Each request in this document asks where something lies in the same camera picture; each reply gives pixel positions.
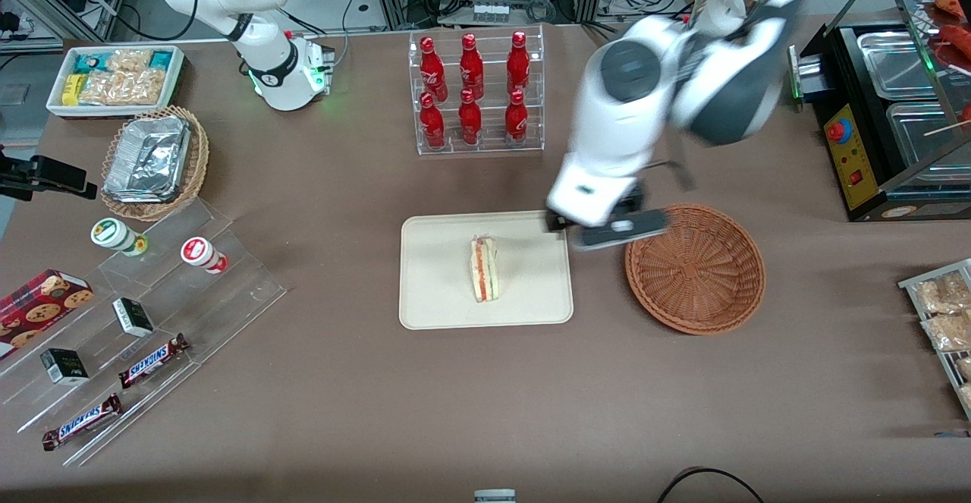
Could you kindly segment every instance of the red bottle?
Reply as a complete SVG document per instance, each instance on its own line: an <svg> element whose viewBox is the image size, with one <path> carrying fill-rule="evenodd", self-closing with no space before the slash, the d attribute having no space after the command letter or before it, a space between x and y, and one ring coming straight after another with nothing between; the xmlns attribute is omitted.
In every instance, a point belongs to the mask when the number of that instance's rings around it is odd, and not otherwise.
<svg viewBox="0 0 971 503"><path fill-rule="evenodd" d="M462 106L458 108L458 121L462 123L462 140L468 146L479 144L482 137L482 110L476 104L471 88L462 90Z"/></svg>
<svg viewBox="0 0 971 503"><path fill-rule="evenodd" d="M523 91L514 90L509 95L506 108L506 144L513 148L523 146L526 141L526 119L529 113L523 105Z"/></svg>
<svg viewBox="0 0 971 503"><path fill-rule="evenodd" d="M430 93L422 92L419 100L422 103L419 119L422 120L422 133L426 137L428 148L441 150L445 147L445 120L442 119L442 113L435 106L435 100Z"/></svg>
<svg viewBox="0 0 971 503"><path fill-rule="evenodd" d="M517 30L513 33L513 49L506 60L506 89L526 91L529 85L529 53L526 52L526 33Z"/></svg>
<svg viewBox="0 0 971 503"><path fill-rule="evenodd" d="M462 34L462 59L458 62L458 70L462 73L462 87L471 89L476 99L481 99L486 94L486 75L482 70L482 55L476 49L475 34Z"/></svg>
<svg viewBox="0 0 971 503"><path fill-rule="evenodd" d="M442 58L435 53L435 43L424 36L419 42L422 46L422 81L426 90L435 96L436 101L448 99L448 86L445 85L445 66Z"/></svg>

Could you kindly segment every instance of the acrylic display stand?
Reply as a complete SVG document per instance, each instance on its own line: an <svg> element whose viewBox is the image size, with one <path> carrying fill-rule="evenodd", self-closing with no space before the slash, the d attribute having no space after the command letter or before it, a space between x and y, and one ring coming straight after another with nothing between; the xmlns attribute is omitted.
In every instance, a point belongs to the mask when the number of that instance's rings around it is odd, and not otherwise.
<svg viewBox="0 0 971 503"><path fill-rule="evenodd" d="M37 451L42 451L46 431L118 393L121 416L46 452L63 465L88 461L287 292L236 239L229 224L201 199L167 215L146 230L145 254L130 258L115 253L85 277L95 297L79 313L0 362L0 413L17 424L18 433L36 439ZM224 272L207 274L181 260L179 248L193 236L205 237L229 257ZM122 332L112 309L121 296L145 307L156 327L149 337ZM179 333L191 348L132 388L121 389L118 373ZM76 351L90 379L76 388L52 383L39 358L49 347Z"/></svg>
<svg viewBox="0 0 971 503"><path fill-rule="evenodd" d="M923 306L923 302L920 301L918 294L916 294L916 285L923 281L929 281L929 279L940 278L941 275L958 272L958 274L961 275L961 278L964 279L964 284L967 285L968 288L971 288L971 272L969 272L969 270L971 270L971 259L962 260L961 262L950 264L949 266L944 266L944 268L927 272L926 274L921 274L915 278L906 279L906 281L897 283L897 286L906 290L907 295L910 296L911 302L913 303L913 309L916 309L916 314L918 314L920 317L920 325L922 327L925 327L925 321L930 319L930 317L935 316L935 313L927 312L925 306ZM954 392L957 393L957 389L960 388L961 385L964 385L964 383L971 382L968 381L968 379L964 379L964 376L961 375L960 370L957 369L957 361L971 355L971 351L940 351L936 350L936 348L934 351L937 354L937 358L941 359L941 364L944 365L944 372L947 373L947 379L950 379L951 387L954 388ZM961 407L964 409L965 416L968 417L968 420L971 420L971 407L968 407L967 403L965 403L964 399L961 399L959 395L957 396L957 400L960 401Z"/></svg>
<svg viewBox="0 0 971 503"><path fill-rule="evenodd" d="M506 59L512 48L513 32L526 33L526 50L529 53L529 85L523 92L523 100L529 118L526 120L526 140L523 146L512 148L506 144L506 108L509 106L509 93L506 89ZM517 153L543 150L545 146L544 104L545 91L543 80L544 45L543 29L534 27L496 27L475 29L476 46L482 54L485 68L485 96L479 99L482 109L482 140L478 146L468 146L462 140L458 122L458 108L461 105L459 93L462 79L458 71L458 61L462 57L462 41L453 33L427 30L411 33L408 40L408 71L412 83L412 110L415 113L415 137L419 154L458 154L458 153ZM424 91L422 82L422 50L419 40L431 36L435 40L435 51L445 65L445 83L448 86L448 99L438 103L445 120L445 148L432 150L424 140L419 112L419 95Z"/></svg>

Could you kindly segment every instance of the red cookie box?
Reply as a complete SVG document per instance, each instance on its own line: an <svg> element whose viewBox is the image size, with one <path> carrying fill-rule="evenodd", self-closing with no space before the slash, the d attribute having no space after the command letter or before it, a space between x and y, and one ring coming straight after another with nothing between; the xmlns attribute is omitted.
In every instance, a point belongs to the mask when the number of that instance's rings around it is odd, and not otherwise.
<svg viewBox="0 0 971 503"><path fill-rule="evenodd" d="M94 293L83 279L45 270L0 300L0 359L86 303Z"/></svg>

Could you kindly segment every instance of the wicker basket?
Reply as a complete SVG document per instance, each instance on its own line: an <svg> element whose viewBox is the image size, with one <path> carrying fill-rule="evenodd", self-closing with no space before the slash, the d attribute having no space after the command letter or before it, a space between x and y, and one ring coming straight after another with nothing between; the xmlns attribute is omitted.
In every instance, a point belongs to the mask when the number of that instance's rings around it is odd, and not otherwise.
<svg viewBox="0 0 971 503"><path fill-rule="evenodd" d="M728 215L693 203L665 212L667 232L627 245L624 268L637 300L689 334L737 328L762 303L765 266L755 241Z"/></svg>
<svg viewBox="0 0 971 503"><path fill-rule="evenodd" d="M137 119L161 118L163 116L179 116L187 120L192 126L190 149L185 155L185 169L181 178L181 192L174 201L169 203L122 203L108 198L104 195L104 191L102 191L101 199L104 200L105 205L115 215L135 218L145 222L155 222L168 213L179 209L185 203L190 202L192 198L195 198L199 194L199 189L202 188L202 181L206 178L206 164L209 163L209 139L206 137L206 130L202 129L199 120L191 112L180 108L180 106L166 106L166 108L161 110L138 115L135 119L126 122L125 126L128 126L128 123ZM105 156L105 161L101 164L101 179L108 178L108 169L112 166L112 160L115 158L115 148L118 148L118 139L121 139L121 130L123 129L124 126L118 130L118 133L115 134L115 140L108 147L108 155Z"/></svg>

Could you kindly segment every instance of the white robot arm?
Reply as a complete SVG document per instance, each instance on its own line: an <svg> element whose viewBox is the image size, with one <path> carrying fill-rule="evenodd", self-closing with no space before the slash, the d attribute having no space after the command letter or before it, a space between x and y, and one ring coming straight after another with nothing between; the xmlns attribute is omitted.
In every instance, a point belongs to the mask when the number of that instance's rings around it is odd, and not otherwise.
<svg viewBox="0 0 971 503"><path fill-rule="evenodd" d="M165 0L232 41L250 67L256 92L272 108L295 110L329 91L333 52L289 39L271 11L287 0Z"/></svg>
<svg viewBox="0 0 971 503"><path fill-rule="evenodd" d="M636 178L665 123L710 144L737 143L775 107L800 0L755 0L743 19L735 0L705 1L696 27L646 17L587 63L569 153L547 198L549 229L583 226L579 248L665 230L661 210L640 212Z"/></svg>

